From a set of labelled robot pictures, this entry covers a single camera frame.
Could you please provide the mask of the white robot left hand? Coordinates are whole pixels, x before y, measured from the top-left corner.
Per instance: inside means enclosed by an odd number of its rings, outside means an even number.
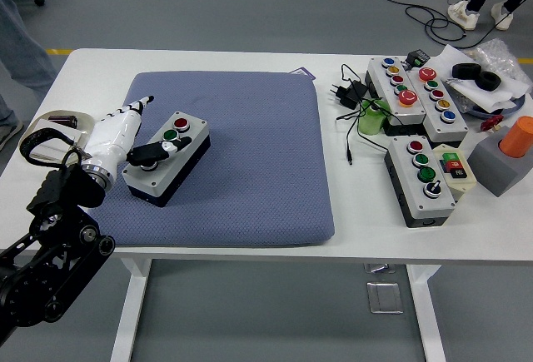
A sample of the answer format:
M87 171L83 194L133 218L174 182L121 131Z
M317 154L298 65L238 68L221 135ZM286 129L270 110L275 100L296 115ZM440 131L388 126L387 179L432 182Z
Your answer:
M98 121L92 129L84 149L87 159L82 163L82 169L103 189L109 190L115 183L120 163L127 161L132 166L151 167L191 144L192 139L185 136L133 146L141 126L142 112L153 99L148 96L121 107Z

